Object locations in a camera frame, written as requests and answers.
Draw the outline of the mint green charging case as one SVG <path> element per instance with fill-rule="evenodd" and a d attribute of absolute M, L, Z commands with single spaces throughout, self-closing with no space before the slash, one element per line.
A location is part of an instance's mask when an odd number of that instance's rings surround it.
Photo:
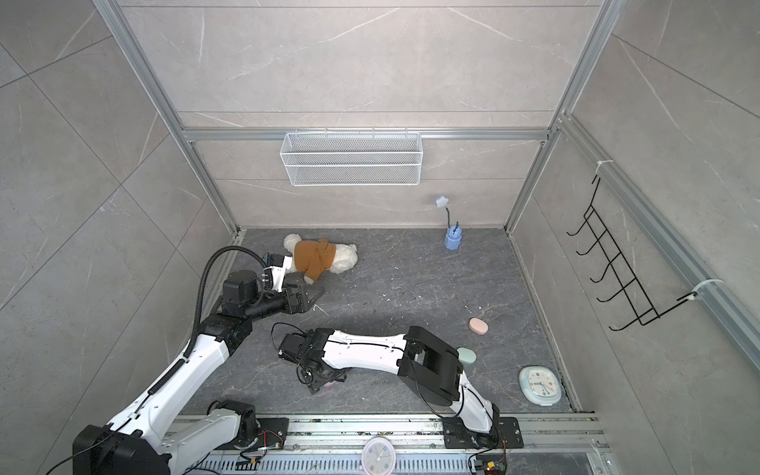
<path fill-rule="evenodd" d="M 463 365 L 475 364 L 475 361 L 477 360 L 476 353 L 473 350 L 470 350 L 469 348 L 457 348 L 457 355 L 458 355 L 458 360 Z"/>

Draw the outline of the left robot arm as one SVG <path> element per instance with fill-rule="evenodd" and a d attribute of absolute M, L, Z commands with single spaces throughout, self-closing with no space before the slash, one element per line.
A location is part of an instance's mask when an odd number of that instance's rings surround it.
<path fill-rule="evenodd" d="M 103 427 L 88 426 L 72 445 L 75 474 L 182 474 L 221 445 L 249 449 L 261 428 L 255 407 L 223 401 L 206 417 L 176 435 L 167 432 L 189 400 L 212 373 L 251 334 L 253 322 L 269 316 L 309 311 L 315 299 L 305 288 L 287 284 L 294 268 L 287 255 L 259 256 L 261 272 L 230 274 L 212 315 L 204 317 L 205 285 L 199 286 L 192 332 L 176 360 L 131 405 Z"/>

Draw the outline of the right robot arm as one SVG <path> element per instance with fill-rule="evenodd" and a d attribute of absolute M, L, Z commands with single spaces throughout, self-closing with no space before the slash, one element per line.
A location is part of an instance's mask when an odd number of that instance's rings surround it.
<path fill-rule="evenodd" d="M 453 411 L 477 447 L 500 441 L 500 411 L 473 387 L 458 351 L 428 330 L 411 326 L 396 336 L 358 336 L 318 328 L 287 334 L 277 346 L 278 356 L 296 365 L 300 383 L 313 394 L 322 387 L 344 382 L 352 369 L 374 370 L 397 376 L 436 416 Z"/>

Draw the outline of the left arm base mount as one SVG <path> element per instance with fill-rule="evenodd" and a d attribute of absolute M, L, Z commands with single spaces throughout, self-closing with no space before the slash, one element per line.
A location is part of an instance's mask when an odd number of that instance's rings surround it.
<path fill-rule="evenodd" d="M 287 418 L 247 418 L 241 421 L 232 445 L 239 450 L 269 450 L 283 447 L 289 429 Z"/>

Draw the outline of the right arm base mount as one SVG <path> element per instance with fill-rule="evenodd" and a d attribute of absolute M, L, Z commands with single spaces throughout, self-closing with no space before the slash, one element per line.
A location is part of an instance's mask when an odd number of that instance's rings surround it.
<path fill-rule="evenodd" d="M 522 431 L 516 418 L 500 418 L 489 435 L 469 431 L 461 419 L 447 418 L 441 422 L 447 449 L 494 449 L 498 439 L 508 449 L 524 447 Z"/>

